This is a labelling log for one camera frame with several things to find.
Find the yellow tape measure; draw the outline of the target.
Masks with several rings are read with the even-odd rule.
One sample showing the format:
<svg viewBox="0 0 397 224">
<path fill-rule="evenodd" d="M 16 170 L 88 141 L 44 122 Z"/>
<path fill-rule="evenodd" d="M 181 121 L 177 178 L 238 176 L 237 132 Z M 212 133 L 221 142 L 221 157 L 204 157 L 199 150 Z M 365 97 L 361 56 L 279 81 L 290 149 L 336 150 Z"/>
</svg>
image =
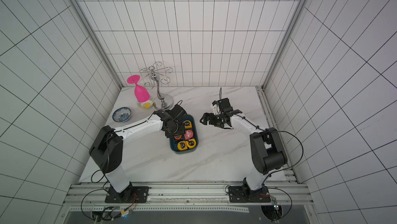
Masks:
<svg viewBox="0 0 397 224">
<path fill-rule="evenodd" d="M 181 142 L 179 142 L 179 143 L 177 144 L 177 149 L 178 149 L 179 151 L 185 151 L 185 150 L 187 150 L 187 149 L 188 149 L 188 147 L 187 147 L 187 142 L 186 142 L 186 141 L 181 141 Z"/>
<path fill-rule="evenodd" d="M 192 129 L 192 127 L 193 127 L 192 122 L 189 121 L 189 120 L 185 120 L 185 121 L 183 122 L 183 124 L 184 124 L 184 128 L 185 128 L 185 129 Z"/>
<path fill-rule="evenodd" d="M 188 149 L 193 149 L 193 148 L 196 148 L 196 146 L 197 146 L 197 142 L 195 139 L 190 139 L 190 140 L 186 141 L 186 144 L 187 144 Z"/>
</svg>

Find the pink tape measure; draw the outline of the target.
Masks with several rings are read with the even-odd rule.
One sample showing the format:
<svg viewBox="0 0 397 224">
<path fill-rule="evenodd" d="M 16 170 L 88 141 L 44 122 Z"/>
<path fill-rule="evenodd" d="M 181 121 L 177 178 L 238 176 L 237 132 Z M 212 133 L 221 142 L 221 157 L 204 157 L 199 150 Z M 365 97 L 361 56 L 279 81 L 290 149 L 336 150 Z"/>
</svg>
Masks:
<svg viewBox="0 0 397 224">
<path fill-rule="evenodd" d="M 185 140 L 193 139 L 194 132 L 191 129 L 185 131 L 184 138 Z"/>
</svg>

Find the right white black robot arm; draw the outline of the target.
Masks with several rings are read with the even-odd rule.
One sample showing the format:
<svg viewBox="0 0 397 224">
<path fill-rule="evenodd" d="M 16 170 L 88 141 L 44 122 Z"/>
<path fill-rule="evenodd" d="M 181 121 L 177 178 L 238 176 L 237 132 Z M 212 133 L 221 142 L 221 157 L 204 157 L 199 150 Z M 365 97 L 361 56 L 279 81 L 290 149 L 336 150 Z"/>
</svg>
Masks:
<svg viewBox="0 0 397 224">
<path fill-rule="evenodd" d="M 203 114 L 200 123 L 236 130 L 249 138 L 253 169 L 243 180 L 243 187 L 250 191 L 262 189 L 266 180 L 288 163 L 279 131 L 254 123 L 242 111 L 233 109 L 228 98 L 214 101 L 212 109 L 212 113 Z"/>
</svg>

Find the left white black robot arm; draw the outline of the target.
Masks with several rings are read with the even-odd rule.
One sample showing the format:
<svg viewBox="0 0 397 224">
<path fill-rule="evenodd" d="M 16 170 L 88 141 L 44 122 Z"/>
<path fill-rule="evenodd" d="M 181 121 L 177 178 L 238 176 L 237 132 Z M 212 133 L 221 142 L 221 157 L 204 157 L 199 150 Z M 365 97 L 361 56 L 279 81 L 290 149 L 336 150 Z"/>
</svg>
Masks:
<svg viewBox="0 0 397 224">
<path fill-rule="evenodd" d="M 185 133 L 184 119 L 187 112 L 181 105 L 171 110 L 157 110 L 149 117 L 122 127 L 104 126 L 98 133 L 89 155 L 118 193 L 124 193 L 132 187 L 122 168 L 123 148 L 144 136 L 163 131 L 167 138 Z"/>
</svg>

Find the teal plastic storage box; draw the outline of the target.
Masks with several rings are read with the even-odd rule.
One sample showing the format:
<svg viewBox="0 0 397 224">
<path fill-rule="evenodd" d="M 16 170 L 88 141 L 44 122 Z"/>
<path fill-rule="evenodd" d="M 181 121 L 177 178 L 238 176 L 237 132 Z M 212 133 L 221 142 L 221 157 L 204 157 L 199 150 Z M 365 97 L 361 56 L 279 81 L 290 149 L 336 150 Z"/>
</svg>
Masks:
<svg viewBox="0 0 397 224">
<path fill-rule="evenodd" d="M 173 136 L 169 139 L 170 149 L 176 154 L 194 152 L 199 146 L 199 138 L 196 131 L 194 117 L 190 114 L 183 119 L 185 133 Z"/>
</svg>

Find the chrome wine glass rack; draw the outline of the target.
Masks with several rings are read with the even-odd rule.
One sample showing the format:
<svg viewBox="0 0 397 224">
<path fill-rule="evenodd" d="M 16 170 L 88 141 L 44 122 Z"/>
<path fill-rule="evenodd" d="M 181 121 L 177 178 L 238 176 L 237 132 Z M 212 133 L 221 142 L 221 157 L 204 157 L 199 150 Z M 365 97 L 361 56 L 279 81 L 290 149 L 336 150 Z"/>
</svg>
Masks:
<svg viewBox="0 0 397 224">
<path fill-rule="evenodd" d="M 143 78 L 141 78 L 139 82 L 143 81 L 144 87 L 147 90 L 156 89 L 157 97 L 154 99 L 154 108 L 156 110 L 169 110 L 174 105 L 173 97 L 160 91 L 162 85 L 168 85 L 171 82 L 169 74 L 172 72 L 173 68 L 164 66 L 164 64 L 159 61 L 140 70 L 140 74 Z"/>
</svg>

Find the pink plastic wine glass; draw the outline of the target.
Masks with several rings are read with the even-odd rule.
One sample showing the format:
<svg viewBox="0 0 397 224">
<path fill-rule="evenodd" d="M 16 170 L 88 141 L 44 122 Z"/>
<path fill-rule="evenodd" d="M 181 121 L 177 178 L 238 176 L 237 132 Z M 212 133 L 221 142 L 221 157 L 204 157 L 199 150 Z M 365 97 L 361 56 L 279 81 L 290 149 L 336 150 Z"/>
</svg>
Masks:
<svg viewBox="0 0 397 224">
<path fill-rule="evenodd" d="M 141 77 L 139 75 L 132 75 L 127 79 L 128 84 L 134 84 L 134 94 L 138 102 L 144 103 L 150 99 L 150 94 L 147 89 L 141 85 L 138 85 Z"/>
</svg>

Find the blue white ceramic dish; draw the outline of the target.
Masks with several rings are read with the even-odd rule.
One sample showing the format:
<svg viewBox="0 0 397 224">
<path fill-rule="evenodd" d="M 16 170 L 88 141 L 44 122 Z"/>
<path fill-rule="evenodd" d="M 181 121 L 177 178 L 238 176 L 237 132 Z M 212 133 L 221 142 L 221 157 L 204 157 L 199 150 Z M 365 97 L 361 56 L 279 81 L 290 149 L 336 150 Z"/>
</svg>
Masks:
<svg viewBox="0 0 397 224">
<path fill-rule="evenodd" d="M 126 122 L 130 118 L 131 118 L 131 109 L 128 107 L 118 108 L 112 114 L 113 121 L 117 123 Z"/>
</svg>

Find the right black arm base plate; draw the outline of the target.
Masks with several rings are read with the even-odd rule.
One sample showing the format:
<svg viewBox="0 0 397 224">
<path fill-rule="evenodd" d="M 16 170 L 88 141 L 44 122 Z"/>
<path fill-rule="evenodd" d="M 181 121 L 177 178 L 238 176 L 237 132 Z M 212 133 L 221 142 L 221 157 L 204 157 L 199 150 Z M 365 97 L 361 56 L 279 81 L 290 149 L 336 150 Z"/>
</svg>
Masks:
<svg viewBox="0 0 397 224">
<path fill-rule="evenodd" d="M 245 186 L 227 186 L 225 191 L 230 203 L 270 203 L 271 196 L 267 187 L 250 190 Z"/>
</svg>

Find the aluminium mounting rail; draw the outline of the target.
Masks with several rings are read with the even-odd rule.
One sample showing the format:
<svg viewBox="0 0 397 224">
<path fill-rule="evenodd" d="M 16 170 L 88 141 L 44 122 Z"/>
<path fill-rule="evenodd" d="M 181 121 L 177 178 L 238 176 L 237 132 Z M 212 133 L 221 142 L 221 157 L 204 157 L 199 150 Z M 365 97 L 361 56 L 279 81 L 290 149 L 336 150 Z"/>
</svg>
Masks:
<svg viewBox="0 0 397 224">
<path fill-rule="evenodd" d="M 80 212 L 126 211 L 232 211 L 247 212 L 250 206 L 283 207 L 313 205 L 305 184 L 270 183 L 266 190 L 254 196 L 243 196 L 239 183 L 137 183 L 132 196 L 122 200 L 112 193 L 109 185 L 72 185 L 62 206 L 62 216 Z"/>
</svg>

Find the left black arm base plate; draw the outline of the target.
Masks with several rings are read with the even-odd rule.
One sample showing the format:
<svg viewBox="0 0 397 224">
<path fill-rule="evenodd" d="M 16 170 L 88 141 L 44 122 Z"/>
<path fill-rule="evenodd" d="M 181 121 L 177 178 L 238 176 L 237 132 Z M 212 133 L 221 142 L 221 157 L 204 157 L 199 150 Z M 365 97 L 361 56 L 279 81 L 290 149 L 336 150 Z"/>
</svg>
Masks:
<svg viewBox="0 0 397 224">
<path fill-rule="evenodd" d="M 149 187 L 147 186 L 128 186 L 124 191 L 118 193 L 113 186 L 110 186 L 105 203 L 146 203 Z"/>
</svg>

